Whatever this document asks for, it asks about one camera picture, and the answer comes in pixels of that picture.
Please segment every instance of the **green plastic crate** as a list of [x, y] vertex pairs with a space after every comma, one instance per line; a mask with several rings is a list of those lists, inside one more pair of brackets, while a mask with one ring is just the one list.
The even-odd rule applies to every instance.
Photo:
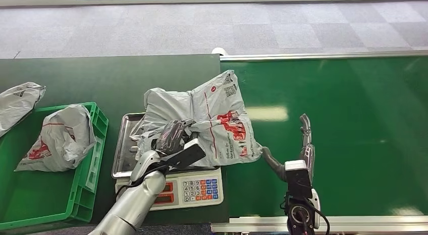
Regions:
[[83, 105], [91, 115], [96, 145], [76, 169], [13, 171], [36, 141], [43, 119], [67, 105], [35, 109], [0, 138], [0, 234], [40, 232], [91, 220], [109, 120], [95, 102]]

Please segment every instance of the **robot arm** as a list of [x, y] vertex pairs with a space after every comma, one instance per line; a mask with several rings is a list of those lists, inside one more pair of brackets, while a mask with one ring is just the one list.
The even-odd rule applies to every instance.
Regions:
[[154, 150], [143, 153], [132, 171], [131, 184], [89, 235], [135, 234], [157, 196], [164, 190], [165, 176], [170, 168], [185, 168], [203, 157], [205, 153], [197, 138], [172, 155], [165, 156]]
[[293, 234], [314, 234], [314, 229], [319, 228], [319, 220], [322, 215], [318, 193], [312, 187], [313, 164], [315, 158], [310, 121], [306, 114], [300, 117], [303, 133], [302, 149], [299, 160], [287, 161], [280, 164], [267, 147], [263, 147], [262, 155], [278, 178], [288, 183], [288, 190], [284, 196], [285, 201], [281, 209], [288, 216], [287, 227]]

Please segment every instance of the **red print on bag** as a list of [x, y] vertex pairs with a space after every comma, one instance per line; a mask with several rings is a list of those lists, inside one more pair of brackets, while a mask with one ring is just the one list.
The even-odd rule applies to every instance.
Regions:
[[[233, 140], [245, 141], [246, 132], [244, 124], [239, 120], [239, 115], [235, 110], [230, 110], [225, 115], [218, 115], [217, 120], [225, 127], [226, 131], [232, 132]], [[247, 156], [247, 147], [242, 147], [242, 153], [240, 156]]]
[[40, 144], [40, 148], [31, 150], [30, 155], [28, 156], [29, 159], [41, 159], [52, 155], [49, 152], [47, 145], [41, 139]]

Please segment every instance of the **stainless steel tray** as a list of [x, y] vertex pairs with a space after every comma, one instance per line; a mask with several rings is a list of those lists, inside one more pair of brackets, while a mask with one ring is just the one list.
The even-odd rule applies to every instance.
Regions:
[[130, 177], [132, 170], [137, 164], [137, 160], [135, 159], [137, 152], [136, 150], [131, 151], [132, 147], [137, 146], [137, 142], [131, 140], [129, 135], [131, 134], [132, 128], [144, 117], [144, 114], [145, 113], [129, 113], [124, 115], [122, 118], [112, 168], [112, 177], [115, 179]]

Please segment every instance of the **white plastic bag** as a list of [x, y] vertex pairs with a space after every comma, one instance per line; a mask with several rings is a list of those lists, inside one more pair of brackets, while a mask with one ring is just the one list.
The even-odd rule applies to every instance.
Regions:
[[44, 91], [44, 86], [27, 82], [0, 93], [0, 137], [33, 110]]
[[66, 171], [76, 168], [95, 144], [88, 110], [69, 105], [43, 120], [37, 141], [15, 171]]
[[169, 121], [191, 118], [196, 123], [189, 131], [199, 132], [206, 152], [206, 157], [193, 166], [253, 162], [261, 155], [233, 70], [187, 92], [151, 89], [144, 95], [144, 104], [146, 114], [138, 142], [139, 154], [151, 149], [153, 139], [159, 137]]

